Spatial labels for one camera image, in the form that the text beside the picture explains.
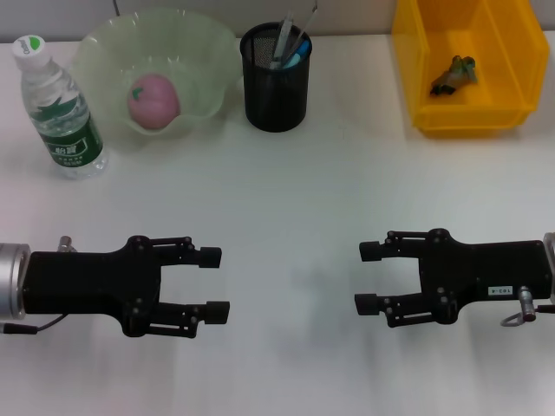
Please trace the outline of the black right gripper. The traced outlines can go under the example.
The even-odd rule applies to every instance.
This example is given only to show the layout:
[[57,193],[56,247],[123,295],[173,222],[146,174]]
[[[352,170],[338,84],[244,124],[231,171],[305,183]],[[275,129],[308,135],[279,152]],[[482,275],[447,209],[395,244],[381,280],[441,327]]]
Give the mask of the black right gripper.
[[539,240],[464,244],[445,229],[428,234],[389,231],[383,243],[359,243],[363,262],[419,258],[421,293],[403,296],[356,294],[358,315],[383,313],[390,328],[429,322],[452,324],[473,302],[516,300],[526,287],[534,300],[552,292],[552,268]]

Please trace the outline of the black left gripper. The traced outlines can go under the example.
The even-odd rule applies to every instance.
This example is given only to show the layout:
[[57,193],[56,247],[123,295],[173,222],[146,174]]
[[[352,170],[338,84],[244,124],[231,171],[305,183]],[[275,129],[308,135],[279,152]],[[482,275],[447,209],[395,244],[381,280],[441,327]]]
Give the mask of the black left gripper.
[[160,264],[218,269],[221,257],[219,247],[197,249],[191,237],[135,236],[108,253],[35,251],[23,283],[23,306],[29,315],[108,315],[129,337],[193,339],[200,322],[225,325],[230,303],[162,302],[155,307]]

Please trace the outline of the pink toy peach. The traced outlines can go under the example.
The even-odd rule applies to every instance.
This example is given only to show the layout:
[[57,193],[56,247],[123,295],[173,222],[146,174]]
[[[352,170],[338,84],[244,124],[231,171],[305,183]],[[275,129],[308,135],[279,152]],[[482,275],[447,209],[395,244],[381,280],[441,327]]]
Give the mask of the pink toy peach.
[[160,130],[180,115],[180,101],[173,84],[163,75],[139,78],[127,95],[131,119],[147,130]]

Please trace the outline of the clear bottle with green label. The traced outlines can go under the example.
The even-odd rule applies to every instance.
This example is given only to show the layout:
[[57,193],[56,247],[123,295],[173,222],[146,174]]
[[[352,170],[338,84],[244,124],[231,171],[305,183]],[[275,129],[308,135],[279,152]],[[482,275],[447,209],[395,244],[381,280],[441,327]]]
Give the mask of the clear bottle with green label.
[[108,156],[88,103],[67,69],[36,35],[17,38],[12,55],[21,71],[23,105],[62,174],[85,179],[108,166]]

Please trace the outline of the blue and teal scissors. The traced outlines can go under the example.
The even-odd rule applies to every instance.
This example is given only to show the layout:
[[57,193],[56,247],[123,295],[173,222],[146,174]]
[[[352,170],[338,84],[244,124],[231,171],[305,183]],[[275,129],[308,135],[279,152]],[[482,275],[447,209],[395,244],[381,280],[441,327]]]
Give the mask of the blue and teal scissors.
[[306,55],[309,49],[309,46],[310,46],[310,43],[308,41],[303,41],[300,44],[300,46],[297,48],[295,53],[292,55],[292,57],[284,65],[284,68],[291,68],[296,66],[298,63],[300,63],[302,58]]

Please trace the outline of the silver ballpoint pen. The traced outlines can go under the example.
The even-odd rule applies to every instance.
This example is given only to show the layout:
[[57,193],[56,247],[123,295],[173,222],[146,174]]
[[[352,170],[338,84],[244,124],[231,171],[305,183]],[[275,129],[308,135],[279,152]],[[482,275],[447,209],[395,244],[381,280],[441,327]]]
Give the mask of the silver ballpoint pen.
[[280,68],[292,25],[293,13],[289,11],[281,24],[281,29],[279,30],[276,47],[274,49],[273,57],[270,63],[270,69]]

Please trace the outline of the black mesh pen cup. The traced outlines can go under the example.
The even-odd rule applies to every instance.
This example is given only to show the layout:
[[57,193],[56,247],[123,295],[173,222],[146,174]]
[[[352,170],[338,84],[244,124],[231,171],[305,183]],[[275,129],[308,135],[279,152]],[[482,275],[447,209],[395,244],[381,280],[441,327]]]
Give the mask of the black mesh pen cup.
[[248,30],[239,44],[245,114],[256,128],[282,133],[298,126],[306,115],[312,41],[300,63],[291,68],[270,69],[281,24],[261,23]]

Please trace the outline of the translucent green fruit bowl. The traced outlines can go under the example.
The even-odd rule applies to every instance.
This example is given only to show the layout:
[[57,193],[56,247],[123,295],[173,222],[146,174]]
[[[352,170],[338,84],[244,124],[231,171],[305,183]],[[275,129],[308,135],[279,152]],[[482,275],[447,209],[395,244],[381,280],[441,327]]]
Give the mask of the translucent green fruit bowl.
[[[222,107],[242,75],[236,38],[223,23],[190,10],[155,7],[107,21],[82,39],[70,66],[98,126],[149,139],[184,136]],[[135,122],[132,86],[162,75],[180,115],[160,129]]]

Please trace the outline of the yellow plastic bin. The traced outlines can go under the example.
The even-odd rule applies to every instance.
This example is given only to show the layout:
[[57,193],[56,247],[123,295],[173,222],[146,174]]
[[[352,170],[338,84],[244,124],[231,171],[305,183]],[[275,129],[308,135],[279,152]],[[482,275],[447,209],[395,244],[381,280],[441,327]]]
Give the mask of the yellow plastic bin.
[[[391,35],[408,117],[425,134],[512,129],[538,107],[550,49],[530,0],[397,0]],[[456,55],[476,61],[478,82],[431,95]]]

